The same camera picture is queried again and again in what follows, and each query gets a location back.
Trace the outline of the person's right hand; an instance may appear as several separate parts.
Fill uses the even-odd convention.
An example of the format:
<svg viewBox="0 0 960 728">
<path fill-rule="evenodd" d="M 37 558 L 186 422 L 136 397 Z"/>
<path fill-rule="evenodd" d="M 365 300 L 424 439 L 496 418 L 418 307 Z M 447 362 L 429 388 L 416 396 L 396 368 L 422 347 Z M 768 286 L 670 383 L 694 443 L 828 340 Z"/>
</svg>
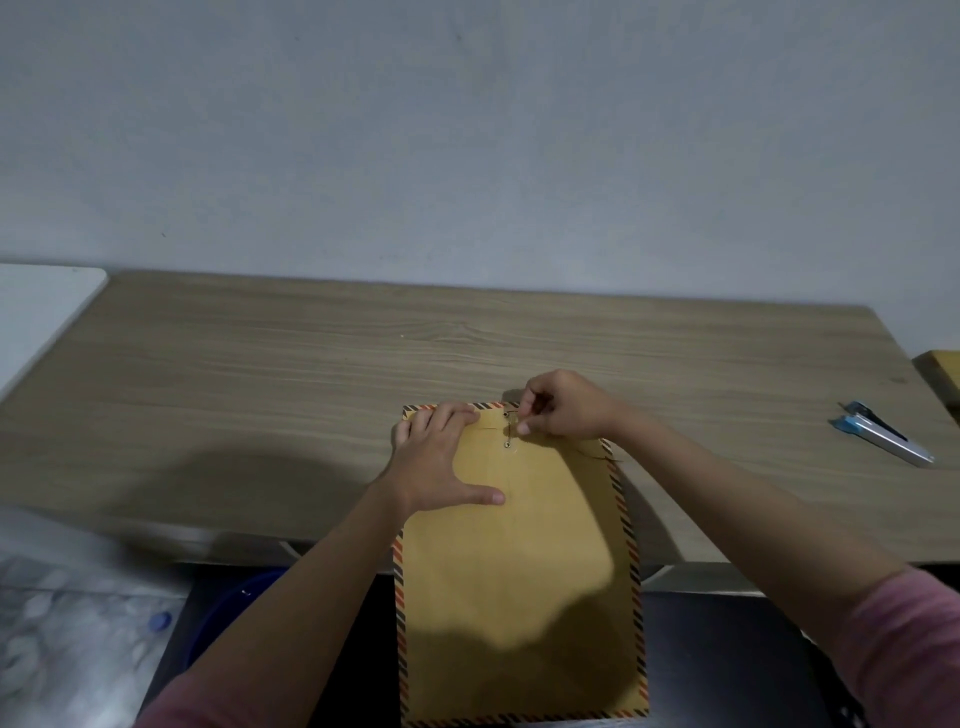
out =
<svg viewBox="0 0 960 728">
<path fill-rule="evenodd" d="M 576 371 L 551 370 L 527 381 L 516 418 L 560 419 L 561 437 L 613 440 L 631 408 Z"/>
</svg>

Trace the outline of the blue and silver stapler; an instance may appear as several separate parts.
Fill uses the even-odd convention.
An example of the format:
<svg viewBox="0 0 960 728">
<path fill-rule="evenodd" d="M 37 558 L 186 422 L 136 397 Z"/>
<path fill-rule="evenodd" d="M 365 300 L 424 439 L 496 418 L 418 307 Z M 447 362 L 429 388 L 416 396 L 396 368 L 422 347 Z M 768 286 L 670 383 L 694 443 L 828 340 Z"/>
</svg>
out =
<svg viewBox="0 0 960 728">
<path fill-rule="evenodd" d="M 935 458 L 928 450 L 896 430 L 865 403 L 852 400 L 839 406 L 843 414 L 828 420 L 834 430 L 858 437 L 915 467 L 934 465 Z"/>
</svg>

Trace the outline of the clear plastic bag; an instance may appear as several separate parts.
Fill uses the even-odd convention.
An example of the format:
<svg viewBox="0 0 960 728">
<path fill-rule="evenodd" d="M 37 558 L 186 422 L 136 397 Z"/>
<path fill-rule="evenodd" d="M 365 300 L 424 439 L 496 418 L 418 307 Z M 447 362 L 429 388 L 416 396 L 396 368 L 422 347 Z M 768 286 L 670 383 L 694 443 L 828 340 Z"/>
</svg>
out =
<svg viewBox="0 0 960 728">
<path fill-rule="evenodd" d="M 0 728 L 131 728 L 190 566 L 0 505 Z M 169 611 L 172 625 L 148 628 Z"/>
</svg>

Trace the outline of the person's right forearm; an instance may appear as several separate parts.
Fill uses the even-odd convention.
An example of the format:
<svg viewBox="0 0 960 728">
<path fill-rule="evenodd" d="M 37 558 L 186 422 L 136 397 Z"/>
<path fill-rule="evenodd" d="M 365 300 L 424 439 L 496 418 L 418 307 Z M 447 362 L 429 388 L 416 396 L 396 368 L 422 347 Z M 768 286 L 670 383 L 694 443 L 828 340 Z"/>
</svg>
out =
<svg viewBox="0 0 960 728">
<path fill-rule="evenodd" d="M 792 493 L 636 409 L 597 416 L 726 559 L 822 646 L 870 590 L 908 566 Z"/>
</svg>

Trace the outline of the person's left forearm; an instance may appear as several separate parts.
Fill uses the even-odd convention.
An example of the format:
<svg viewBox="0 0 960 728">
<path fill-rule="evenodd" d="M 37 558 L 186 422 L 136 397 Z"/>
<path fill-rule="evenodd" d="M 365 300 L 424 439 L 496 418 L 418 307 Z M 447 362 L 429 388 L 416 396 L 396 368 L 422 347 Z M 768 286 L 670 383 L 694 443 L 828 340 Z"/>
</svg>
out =
<svg viewBox="0 0 960 728">
<path fill-rule="evenodd" d="M 401 531 L 396 501 L 375 481 L 346 519 L 226 628 L 186 674 L 250 696 L 263 728 L 306 728 Z"/>
</svg>

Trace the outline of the person's left hand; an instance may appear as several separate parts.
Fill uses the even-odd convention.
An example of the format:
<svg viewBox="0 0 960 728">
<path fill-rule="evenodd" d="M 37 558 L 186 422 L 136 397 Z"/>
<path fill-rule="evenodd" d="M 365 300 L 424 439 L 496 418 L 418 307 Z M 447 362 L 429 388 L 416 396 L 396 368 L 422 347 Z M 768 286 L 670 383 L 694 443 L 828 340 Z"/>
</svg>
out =
<svg viewBox="0 0 960 728">
<path fill-rule="evenodd" d="M 478 421 L 479 415 L 469 403 L 443 404 L 452 404 L 452 418 L 437 436 L 425 436 L 425 416 L 437 406 L 417 410 L 402 419 L 411 422 L 410 437 L 401 449 L 391 452 L 378 478 L 395 500 L 402 524 L 417 513 L 450 507 L 451 486 L 466 483 L 456 475 L 453 461 L 462 435 Z"/>
</svg>

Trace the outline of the yellow wooden box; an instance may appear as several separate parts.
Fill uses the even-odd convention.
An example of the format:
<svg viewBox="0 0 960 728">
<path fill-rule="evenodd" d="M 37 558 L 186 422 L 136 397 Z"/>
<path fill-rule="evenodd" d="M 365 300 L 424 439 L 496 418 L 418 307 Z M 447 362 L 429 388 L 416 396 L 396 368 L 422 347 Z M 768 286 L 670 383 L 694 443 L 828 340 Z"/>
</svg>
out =
<svg viewBox="0 0 960 728">
<path fill-rule="evenodd" d="M 941 404 L 960 417 L 960 349 L 931 349 L 913 365 Z"/>
</svg>

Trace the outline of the pink sleeve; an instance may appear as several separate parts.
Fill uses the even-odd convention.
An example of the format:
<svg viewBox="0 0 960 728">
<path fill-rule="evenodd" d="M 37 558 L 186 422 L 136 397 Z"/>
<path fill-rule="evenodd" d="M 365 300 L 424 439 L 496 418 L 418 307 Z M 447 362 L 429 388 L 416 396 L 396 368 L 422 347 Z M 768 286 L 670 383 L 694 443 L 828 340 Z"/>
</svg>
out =
<svg viewBox="0 0 960 728">
<path fill-rule="evenodd" d="M 870 728 L 960 728 L 960 592 L 928 572 L 872 587 L 826 655 Z"/>
<path fill-rule="evenodd" d="M 184 673 L 164 687 L 131 728 L 263 728 L 267 718 L 251 696 Z"/>
</svg>

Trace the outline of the brown envelope with striped border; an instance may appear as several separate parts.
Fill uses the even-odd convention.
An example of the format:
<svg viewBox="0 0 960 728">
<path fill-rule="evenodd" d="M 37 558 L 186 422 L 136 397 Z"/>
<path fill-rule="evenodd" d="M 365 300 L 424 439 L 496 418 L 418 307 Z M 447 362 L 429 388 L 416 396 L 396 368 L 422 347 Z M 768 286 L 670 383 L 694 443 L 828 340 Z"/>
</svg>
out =
<svg viewBox="0 0 960 728">
<path fill-rule="evenodd" d="M 640 548 L 611 444 L 474 402 L 454 474 L 504 505 L 411 516 L 392 548 L 403 728 L 644 719 Z"/>
</svg>

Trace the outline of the blue plastic bucket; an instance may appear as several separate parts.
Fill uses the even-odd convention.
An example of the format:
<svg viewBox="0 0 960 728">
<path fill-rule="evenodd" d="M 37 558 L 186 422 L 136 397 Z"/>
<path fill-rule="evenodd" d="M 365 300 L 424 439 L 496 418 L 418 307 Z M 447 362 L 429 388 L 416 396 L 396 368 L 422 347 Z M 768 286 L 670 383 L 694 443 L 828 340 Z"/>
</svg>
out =
<svg viewBox="0 0 960 728">
<path fill-rule="evenodd" d="M 287 572 L 287 567 L 220 566 L 217 573 L 201 577 L 198 581 L 198 587 L 202 588 L 200 610 L 189 631 L 182 667 L 186 670 L 194 665 L 223 632 Z"/>
</svg>

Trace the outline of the white side table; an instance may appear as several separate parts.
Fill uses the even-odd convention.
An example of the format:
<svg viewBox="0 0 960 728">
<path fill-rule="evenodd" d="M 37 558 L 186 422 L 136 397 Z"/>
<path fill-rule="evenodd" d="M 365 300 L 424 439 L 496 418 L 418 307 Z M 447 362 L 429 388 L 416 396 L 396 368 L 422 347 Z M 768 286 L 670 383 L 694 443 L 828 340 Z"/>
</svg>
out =
<svg viewBox="0 0 960 728">
<path fill-rule="evenodd" d="M 0 402 L 109 279 L 100 268 L 0 263 Z"/>
</svg>

